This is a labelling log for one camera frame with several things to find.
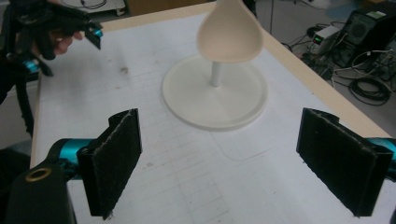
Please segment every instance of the gray floor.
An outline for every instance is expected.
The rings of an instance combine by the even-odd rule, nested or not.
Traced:
[[[317,23],[329,24],[331,21],[346,21],[354,8],[356,5],[351,0],[332,0],[328,9],[316,9],[302,1],[297,1],[294,4],[292,0],[257,0],[257,14],[263,28],[284,43],[289,43],[304,35],[307,28],[315,26]],[[370,106],[357,101],[346,87],[335,85],[335,88],[391,136],[396,137],[396,118],[394,116],[396,99],[394,96],[385,105]],[[29,87],[33,108],[35,107],[35,92],[36,85],[33,83]],[[13,92],[0,106],[0,126],[2,127],[0,148],[30,138],[25,132],[17,99]]]

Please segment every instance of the finger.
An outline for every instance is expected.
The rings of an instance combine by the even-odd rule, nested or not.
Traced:
[[[84,38],[84,36],[82,36],[81,32],[74,32],[73,33],[73,37],[77,40],[82,40]]]
[[[35,55],[40,55],[41,54],[40,50],[38,50],[37,44],[35,42],[33,43],[33,46],[32,46],[32,52]]]
[[[64,38],[64,34],[63,34],[62,30],[50,31],[49,35],[50,35],[51,39],[53,39],[53,40]]]
[[[54,49],[55,54],[63,54],[67,52],[67,48],[73,43],[73,38],[71,36],[67,36],[59,41]]]

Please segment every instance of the white pedestal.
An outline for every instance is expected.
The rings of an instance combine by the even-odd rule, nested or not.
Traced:
[[[177,63],[163,80],[163,98],[183,121],[209,131],[248,125],[262,112],[268,88],[250,62],[223,63],[221,84],[210,85],[212,62],[192,56]]]

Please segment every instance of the white table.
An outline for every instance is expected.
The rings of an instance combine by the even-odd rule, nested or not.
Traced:
[[[50,62],[55,77],[40,78],[32,164],[56,140],[95,138],[108,117],[138,108],[143,154],[106,223],[389,223],[394,184],[384,182],[372,217],[353,217],[296,152],[303,107],[334,113],[362,136],[388,135],[267,33],[253,60],[270,87],[257,120],[207,132],[168,110],[163,77],[197,54],[197,14],[212,7],[106,23],[101,51],[83,40]],[[103,223],[90,216],[82,182],[68,186],[78,223]]]

